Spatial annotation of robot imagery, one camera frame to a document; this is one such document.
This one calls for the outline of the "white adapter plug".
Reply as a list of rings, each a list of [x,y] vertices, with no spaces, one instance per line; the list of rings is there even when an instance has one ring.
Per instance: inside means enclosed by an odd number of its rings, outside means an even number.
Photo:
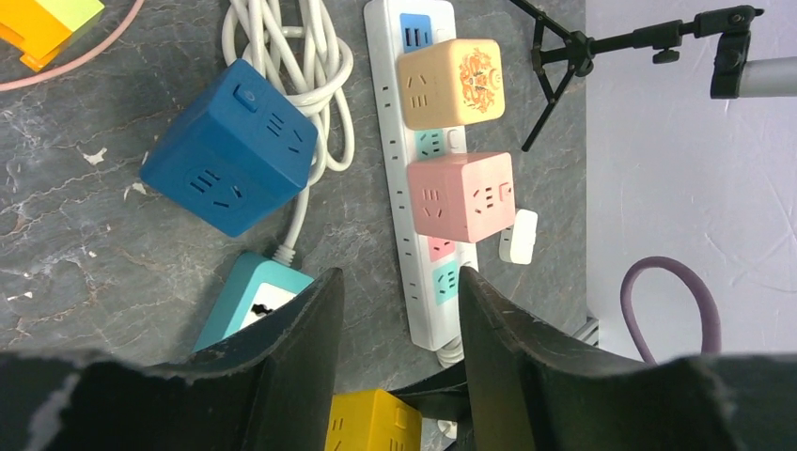
[[[518,265],[532,262],[538,220],[538,214],[532,210],[516,210],[514,224],[501,232],[499,257],[502,261]]]

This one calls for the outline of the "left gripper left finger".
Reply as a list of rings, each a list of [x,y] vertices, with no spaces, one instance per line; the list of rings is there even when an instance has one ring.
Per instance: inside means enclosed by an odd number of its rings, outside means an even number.
[[[98,350],[1,355],[5,450],[321,450],[344,307],[338,268],[180,364]]]

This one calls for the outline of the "yellow cube socket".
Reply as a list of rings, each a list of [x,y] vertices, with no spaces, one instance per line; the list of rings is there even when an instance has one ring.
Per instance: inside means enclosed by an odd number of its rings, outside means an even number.
[[[333,396],[326,451],[418,451],[421,413],[383,389]]]

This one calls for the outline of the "blue cube socket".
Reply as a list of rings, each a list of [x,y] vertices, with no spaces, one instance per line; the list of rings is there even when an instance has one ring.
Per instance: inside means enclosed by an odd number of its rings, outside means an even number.
[[[173,121],[140,178],[238,237],[306,187],[317,142],[312,122],[238,59]]]

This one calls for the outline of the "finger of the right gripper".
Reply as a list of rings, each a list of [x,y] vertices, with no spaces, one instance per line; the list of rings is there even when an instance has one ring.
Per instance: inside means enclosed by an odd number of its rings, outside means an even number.
[[[390,390],[389,393],[418,410],[425,418],[453,421],[465,430],[471,429],[471,405],[464,361],[422,381]]]

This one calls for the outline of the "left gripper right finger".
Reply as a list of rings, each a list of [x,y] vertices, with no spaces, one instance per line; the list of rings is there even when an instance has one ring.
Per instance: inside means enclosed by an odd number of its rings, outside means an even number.
[[[792,354],[647,365],[585,344],[463,268],[461,334],[479,450],[792,450]]]

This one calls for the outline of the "beige dragon cube socket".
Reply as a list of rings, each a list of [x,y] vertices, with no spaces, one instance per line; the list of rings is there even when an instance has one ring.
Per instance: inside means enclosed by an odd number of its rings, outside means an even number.
[[[506,110],[502,57],[493,39],[450,39],[396,63],[405,125],[415,131],[471,125]]]

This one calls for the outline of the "pink cube socket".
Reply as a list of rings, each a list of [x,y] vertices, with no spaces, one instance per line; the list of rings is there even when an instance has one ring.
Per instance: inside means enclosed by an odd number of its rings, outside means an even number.
[[[410,163],[407,180],[414,229],[421,235],[476,243],[514,224],[507,152],[450,153]]]

